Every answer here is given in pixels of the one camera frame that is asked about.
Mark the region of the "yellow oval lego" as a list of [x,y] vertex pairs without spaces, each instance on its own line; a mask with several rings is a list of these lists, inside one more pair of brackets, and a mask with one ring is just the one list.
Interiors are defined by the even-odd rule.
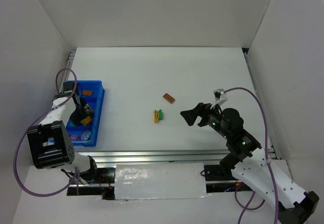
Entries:
[[91,125],[93,122],[93,119],[91,116],[88,116],[86,118],[84,118],[82,121],[81,121],[81,124],[82,125]]

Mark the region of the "purple oval lego with print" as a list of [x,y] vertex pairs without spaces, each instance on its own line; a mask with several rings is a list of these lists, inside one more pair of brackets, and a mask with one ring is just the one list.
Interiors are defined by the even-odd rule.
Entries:
[[87,129],[82,133],[82,135],[80,137],[80,140],[81,141],[88,141],[90,139],[90,137],[91,137],[91,130]]

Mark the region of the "purple printed lego brick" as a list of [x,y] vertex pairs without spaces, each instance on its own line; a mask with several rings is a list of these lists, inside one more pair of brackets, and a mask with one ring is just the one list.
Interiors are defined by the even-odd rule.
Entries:
[[69,138],[72,141],[80,141],[80,136],[78,136],[78,135],[69,135]]

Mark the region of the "green lego plate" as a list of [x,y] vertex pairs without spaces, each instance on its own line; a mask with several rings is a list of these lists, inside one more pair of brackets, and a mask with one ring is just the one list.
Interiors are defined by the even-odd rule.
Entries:
[[160,109],[160,110],[158,110],[158,119],[163,120],[163,118],[164,118],[163,111],[162,111],[162,109]]

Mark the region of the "yellow striped lego brick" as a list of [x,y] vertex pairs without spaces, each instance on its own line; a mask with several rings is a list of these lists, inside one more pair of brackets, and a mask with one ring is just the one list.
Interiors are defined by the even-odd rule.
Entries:
[[159,113],[158,113],[157,110],[153,111],[153,120],[154,120],[155,123],[159,122]]

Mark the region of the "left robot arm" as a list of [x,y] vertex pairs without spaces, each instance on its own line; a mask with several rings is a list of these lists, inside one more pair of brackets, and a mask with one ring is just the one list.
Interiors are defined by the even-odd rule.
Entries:
[[75,152],[66,129],[70,116],[81,106],[78,92],[65,89],[53,98],[49,113],[27,130],[33,164],[37,169],[62,169],[65,173],[79,171],[82,182],[92,184],[98,168],[91,156]]

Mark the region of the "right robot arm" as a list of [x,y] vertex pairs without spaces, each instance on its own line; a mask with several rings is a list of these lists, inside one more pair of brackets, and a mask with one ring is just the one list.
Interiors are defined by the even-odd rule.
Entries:
[[298,186],[271,159],[266,159],[264,148],[244,129],[244,120],[237,110],[198,103],[180,114],[189,126],[200,117],[199,127],[210,126],[226,139],[230,153],[220,162],[222,170],[278,210],[281,223],[304,223],[314,213],[319,196]]

